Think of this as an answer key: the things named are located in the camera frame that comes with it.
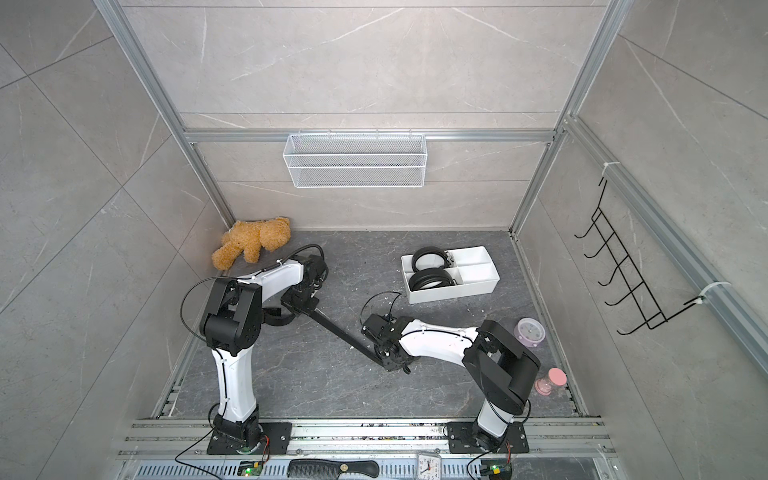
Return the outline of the black belt with dark buckle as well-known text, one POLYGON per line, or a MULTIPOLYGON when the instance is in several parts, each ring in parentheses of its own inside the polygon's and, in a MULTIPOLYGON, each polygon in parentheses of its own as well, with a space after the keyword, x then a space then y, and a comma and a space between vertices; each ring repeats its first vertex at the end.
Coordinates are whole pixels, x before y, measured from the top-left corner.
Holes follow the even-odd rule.
POLYGON ((427 268, 415 272, 408 280, 408 288, 412 292, 454 286, 456 281, 443 268, 427 268))

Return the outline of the black belt with silver buckle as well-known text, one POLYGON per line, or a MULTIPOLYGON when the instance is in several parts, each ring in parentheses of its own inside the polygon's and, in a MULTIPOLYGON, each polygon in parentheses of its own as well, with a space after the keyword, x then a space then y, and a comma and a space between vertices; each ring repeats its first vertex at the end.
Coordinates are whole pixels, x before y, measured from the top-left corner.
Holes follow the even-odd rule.
POLYGON ((447 269, 452 266, 451 254, 436 246, 422 247, 411 258, 411 269, 414 273, 431 268, 447 269))

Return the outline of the white compartment storage tray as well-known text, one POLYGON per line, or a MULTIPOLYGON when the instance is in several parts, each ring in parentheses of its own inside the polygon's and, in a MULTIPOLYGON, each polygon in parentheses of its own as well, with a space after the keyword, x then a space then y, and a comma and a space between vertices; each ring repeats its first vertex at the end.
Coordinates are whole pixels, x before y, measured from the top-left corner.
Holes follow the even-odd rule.
POLYGON ((413 254, 400 257, 401 271, 410 304, 450 300, 494 291, 500 277, 496 266, 484 246, 447 250, 453 259, 453 266, 446 270, 456 281, 454 286, 412 292, 408 280, 414 274, 411 269, 413 254))

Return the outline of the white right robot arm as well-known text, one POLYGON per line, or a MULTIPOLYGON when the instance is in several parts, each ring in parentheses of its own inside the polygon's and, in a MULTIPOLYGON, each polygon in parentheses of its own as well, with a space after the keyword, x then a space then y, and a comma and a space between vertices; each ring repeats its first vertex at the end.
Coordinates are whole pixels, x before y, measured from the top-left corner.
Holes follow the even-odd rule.
POLYGON ((524 413, 541 367, 538 357, 494 320, 453 328, 372 314, 361 332, 387 371, 408 373, 422 357, 464 367, 484 396, 472 435, 485 450, 499 448, 514 419, 524 413))

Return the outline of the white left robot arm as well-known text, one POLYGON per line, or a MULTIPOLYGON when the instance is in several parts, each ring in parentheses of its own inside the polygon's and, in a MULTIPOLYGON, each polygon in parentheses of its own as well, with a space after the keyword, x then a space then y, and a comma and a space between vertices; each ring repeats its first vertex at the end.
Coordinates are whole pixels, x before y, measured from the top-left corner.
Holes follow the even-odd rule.
POLYGON ((327 277, 320 255, 294 255, 245 277, 214 281, 200 335, 216 361, 219 406, 213 434, 236 449, 254 449, 262 438, 252 386, 252 353, 262 326, 285 326, 310 315, 327 277))

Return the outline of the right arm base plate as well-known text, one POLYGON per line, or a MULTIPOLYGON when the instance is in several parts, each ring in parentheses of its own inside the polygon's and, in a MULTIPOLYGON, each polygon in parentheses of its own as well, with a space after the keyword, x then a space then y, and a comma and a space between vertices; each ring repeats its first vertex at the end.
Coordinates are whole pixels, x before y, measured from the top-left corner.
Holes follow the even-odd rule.
POLYGON ((508 425, 499 438, 482 430, 476 422, 448 422, 445 426, 445 436, 452 454, 530 452, 527 435, 521 422, 508 425))

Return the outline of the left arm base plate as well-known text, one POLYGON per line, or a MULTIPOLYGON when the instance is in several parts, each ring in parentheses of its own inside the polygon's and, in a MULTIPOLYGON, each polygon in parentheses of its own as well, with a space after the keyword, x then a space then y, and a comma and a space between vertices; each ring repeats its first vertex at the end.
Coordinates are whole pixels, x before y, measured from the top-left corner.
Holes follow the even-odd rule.
POLYGON ((241 440, 215 429, 206 449, 208 455, 283 455, 287 453, 291 440, 291 422, 266 422, 260 424, 260 431, 241 440))

